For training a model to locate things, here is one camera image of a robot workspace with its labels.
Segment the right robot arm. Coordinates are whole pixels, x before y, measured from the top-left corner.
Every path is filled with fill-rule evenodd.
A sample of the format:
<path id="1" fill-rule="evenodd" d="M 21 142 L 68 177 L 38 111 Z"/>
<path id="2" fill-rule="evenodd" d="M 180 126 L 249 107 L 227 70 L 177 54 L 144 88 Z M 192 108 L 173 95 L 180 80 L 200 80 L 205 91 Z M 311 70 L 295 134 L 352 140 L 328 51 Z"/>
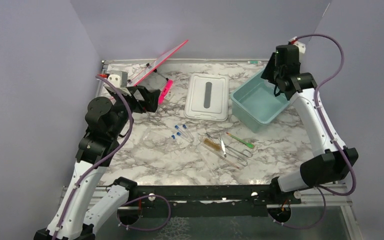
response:
<path id="1" fill-rule="evenodd" d="M 326 116 L 317 83 L 309 72 L 300 72 L 300 49 L 293 44 L 278 45 L 261 78 L 275 86 L 275 95 L 285 95 L 296 109 L 310 140 L 313 158 L 295 172 L 275 177 L 269 199 L 280 204 L 290 192 L 343 180 L 357 161 L 355 148 L 348 148 Z"/>

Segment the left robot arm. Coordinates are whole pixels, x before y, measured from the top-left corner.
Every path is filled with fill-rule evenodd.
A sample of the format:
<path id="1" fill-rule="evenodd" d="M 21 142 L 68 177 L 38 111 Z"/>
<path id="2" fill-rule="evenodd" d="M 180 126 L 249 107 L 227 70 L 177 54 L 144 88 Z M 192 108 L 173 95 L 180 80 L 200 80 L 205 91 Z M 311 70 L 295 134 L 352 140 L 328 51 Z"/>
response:
<path id="1" fill-rule="evenodd" d="M 137 200 L 137 183 L 119 177 L 98 203 L 89 206 L 113 155 L 132 133 L 130 126 L 122 143 L 118 142 L 124 126 L 134 122 L 132 114 L 154 113 L 159 105 L 159 89 L 132 86 L 127 90 L 129 93 L 122 98 L 110 92 L 114 102 L 105 96 L 89 102 L 85 115 L 87 128 L 78 145 L 67 191 L 54 218 L 46 228 L 35 233 L 35 240 L 93 240 L 118 207 L 132 205 Z"/>

